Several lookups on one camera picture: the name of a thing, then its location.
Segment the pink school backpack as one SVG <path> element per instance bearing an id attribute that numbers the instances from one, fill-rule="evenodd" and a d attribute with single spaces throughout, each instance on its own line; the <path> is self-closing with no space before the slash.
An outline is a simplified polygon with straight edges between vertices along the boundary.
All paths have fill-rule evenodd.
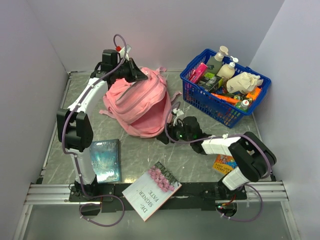
<path id="1" fill-rule="evenodd" d="M 170 96 L 167 79 L 162 75 L 165 68 L 140 70 L 147 79 L 134 83 L 117 79 L 103 96 L 105 109 L 99 113 L 117 120 L 130 136 L 153 138 L 164 131 L 165 121 L 171 121 L 172 115 L 166 115 L 182 93 L 177 91 Z"/>

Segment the white book pink flowers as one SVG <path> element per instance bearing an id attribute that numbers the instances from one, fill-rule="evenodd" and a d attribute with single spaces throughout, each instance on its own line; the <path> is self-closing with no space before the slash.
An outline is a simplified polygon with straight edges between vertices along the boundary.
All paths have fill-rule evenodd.
<path id="1" fill-rule="evenodd" d="M 181 187 L 182 184 L 158 161 L 122 194 L 142 220 L 147 221 Z"/>

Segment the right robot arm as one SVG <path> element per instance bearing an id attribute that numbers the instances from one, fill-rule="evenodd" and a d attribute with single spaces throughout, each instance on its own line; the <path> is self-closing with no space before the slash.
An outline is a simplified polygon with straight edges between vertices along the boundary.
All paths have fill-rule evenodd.
<path id="1" fill-rule="evenodd" d="M 209 135 L 203 132 L 194 116 L 167 123 L 156 139 L 165 145 L 170 142 L 189 144 L 196 153 L 202 155 L 233 158 L 235 168 L 220 180 L 218 187 L 223 199 L 230 199 L 244 184 L 267 177 L 277 162 L 274 153 L 254 133 L 247 131 L 220 137 Z"/>

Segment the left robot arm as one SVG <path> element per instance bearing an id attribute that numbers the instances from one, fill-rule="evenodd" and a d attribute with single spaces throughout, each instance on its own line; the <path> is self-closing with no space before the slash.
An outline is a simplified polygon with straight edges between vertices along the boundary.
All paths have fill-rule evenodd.
<path id="1" fill-rule="evenodd" d="M 102 60 L 91 73 L 79 97 L 69 107 L 60 108 L 56 113 L 58 140 L 63 153 L 71 156 L 75 170 L 74 191 L 87 201 L 93 201 L 99 195 L 97 175 L 90 156 L 94 137 L 90 115 L 117 79 L 135 83 L 147 80 L 147 76 L 133 58 L 113 49 L 105 49 Z"/>

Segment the beige cloth bag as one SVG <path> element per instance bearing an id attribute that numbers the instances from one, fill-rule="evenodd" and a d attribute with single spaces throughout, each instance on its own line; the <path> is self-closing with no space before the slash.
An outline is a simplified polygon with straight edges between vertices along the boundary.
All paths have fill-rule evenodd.
<path id="1" fill-rule="evenodd" d="M 226 91 L 230 94 L 248 94 L 263 83 L 260 75 L 242 72 L 226 82 Z"/>

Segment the orange snack pack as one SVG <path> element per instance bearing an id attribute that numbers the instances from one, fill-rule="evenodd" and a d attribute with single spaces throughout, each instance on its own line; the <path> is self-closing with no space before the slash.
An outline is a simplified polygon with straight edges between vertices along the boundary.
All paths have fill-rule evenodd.
<path id="1" fill-rule="evenodd" d="M 261 88 L 256 87 L 253 91 L 249 92 L 249 93 L 246 95 L 246 97 L 249 98 L 249 99 L 251 99 L 252 101 L 255 101 L 255 100 L 258 98 L 261 90 L 262 90 Z"/>

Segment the yellow children's book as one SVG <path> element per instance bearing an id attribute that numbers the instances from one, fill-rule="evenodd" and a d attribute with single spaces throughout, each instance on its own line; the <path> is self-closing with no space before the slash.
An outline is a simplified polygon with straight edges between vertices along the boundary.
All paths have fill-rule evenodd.
<path id="1" fill-rule="evenodd" d="M 227 175 L 237 167 L 236 161 L 232 156 L 218 154 L 212 168 Z"/>

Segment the orange packet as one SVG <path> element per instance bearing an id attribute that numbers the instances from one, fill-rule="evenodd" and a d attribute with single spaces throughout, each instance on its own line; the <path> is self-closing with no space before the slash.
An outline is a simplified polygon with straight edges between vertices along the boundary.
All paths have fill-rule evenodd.
<path id="1" fill-rule="evenodd" d="M 231 97 L 227 97 L 227 96 L 222 96 L 222 95 L 219 95 L 219 94 L 215 94 L 215 93 L 212 93 L 212 95 L 220 100 L 224 100 L 226 101 L 227 103 L 229 104 L 232 104 L 232 105 L 235 105 L 237 104 L 238 102 L 240 102 L 240 100 L 237 100 L 237 99 L 234 99 L 234 98 L 231 98 Z"/>

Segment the blue plastic basket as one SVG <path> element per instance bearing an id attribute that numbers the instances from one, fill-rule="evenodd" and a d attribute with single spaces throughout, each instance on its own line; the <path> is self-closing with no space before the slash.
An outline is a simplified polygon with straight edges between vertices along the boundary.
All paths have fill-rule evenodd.
<path id="1" fill-rule="evenodd" d="M 250 104 L 247 111 L 242 111 L 233 104 L 208 93 L 203 87 L 189 81 L 193 71 L 196 70 L 201 63 L 206 64 L 210 57 L 213 57 L 214 55 L 216 55 L 214 50 L 206 48 L 182 71 L 180 78 L 182 80 L 183 100 L 231 129 L 240 121 L 240 119 L 242 119 L 242 117 L 251 115 L 260 105 L 267 95 L 272 81 L 268 77 L 252 70 L 250 67 L 244 67 L 237 63 L 235 65 L 236 76 L 243 72 L 247 72 L 259 75 L 260 78 L 263 79 L 262 85 L 259 86 L 259 88 L 261 88 L 259 95 Z"/>

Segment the black green box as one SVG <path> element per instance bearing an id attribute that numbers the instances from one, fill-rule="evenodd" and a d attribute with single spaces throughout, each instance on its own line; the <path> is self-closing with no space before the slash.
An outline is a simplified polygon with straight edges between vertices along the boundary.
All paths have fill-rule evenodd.
<path id="1" fill-rule="evenodd" d="M 223 84 L 223 79 L 213 73 L 206 72 L 198 81 L 197 85 L 209 93 L 215 93 Z"/>

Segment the pink box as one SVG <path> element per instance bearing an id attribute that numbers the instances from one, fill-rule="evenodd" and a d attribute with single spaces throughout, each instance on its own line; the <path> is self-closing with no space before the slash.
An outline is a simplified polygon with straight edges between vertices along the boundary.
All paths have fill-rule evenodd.
<path id="1" fill-rule="evenodd" d="M 204 75 L 207 68 L 208 66 L 201 62 L 200 65 L 195 70 L 193 70 L 188 80 L 192 83 L 197 83 L 200 80 L 200 78 Z"/>

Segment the green bottle red cap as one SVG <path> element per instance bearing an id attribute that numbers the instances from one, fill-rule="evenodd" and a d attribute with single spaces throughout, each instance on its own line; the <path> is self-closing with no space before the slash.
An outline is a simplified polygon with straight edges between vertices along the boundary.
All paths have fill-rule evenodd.
<path id="1" fill-rule="evenodd" d="M 247 112 L 251 102 L 248 99 L 244 99 L 235 104 L 235 107 L 243 112 Z"/>

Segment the cream pump bottle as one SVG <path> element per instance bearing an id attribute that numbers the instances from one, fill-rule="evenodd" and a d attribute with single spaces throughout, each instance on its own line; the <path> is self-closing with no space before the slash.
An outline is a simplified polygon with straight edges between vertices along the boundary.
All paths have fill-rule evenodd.
<path id="1" fill-rule="evenodd" d="M 239 62 L 239 59 L 236 57 L 230 56 L 230 58 L 231 62 L 224 64 L 217 72 L 217 76 L 221 77 L 224 83 L 234 76 L 236 64 Z"/>

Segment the grey pump bottle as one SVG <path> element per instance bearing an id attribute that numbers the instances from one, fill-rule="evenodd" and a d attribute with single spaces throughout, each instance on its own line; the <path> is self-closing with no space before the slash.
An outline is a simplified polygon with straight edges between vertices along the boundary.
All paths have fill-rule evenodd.
<path id="1" fill-rule="evenodd" d="M 207 72 L 216 75 L 222 67 L 222 61 L 229 54 L 229 49 L 226 46 L 220 46 L 219 51 L 209 58 L 207 61 Z"/>

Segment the teal hardcover book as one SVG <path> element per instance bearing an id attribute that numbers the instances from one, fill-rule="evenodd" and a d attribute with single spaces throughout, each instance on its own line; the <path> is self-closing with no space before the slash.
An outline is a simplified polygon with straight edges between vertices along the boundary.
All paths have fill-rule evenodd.
<path id="1" fill-rule="evenodd" d="M 119 139 L 93 141 L 89 151 L 91 165 L 99 184 L 121 181 Z"/>

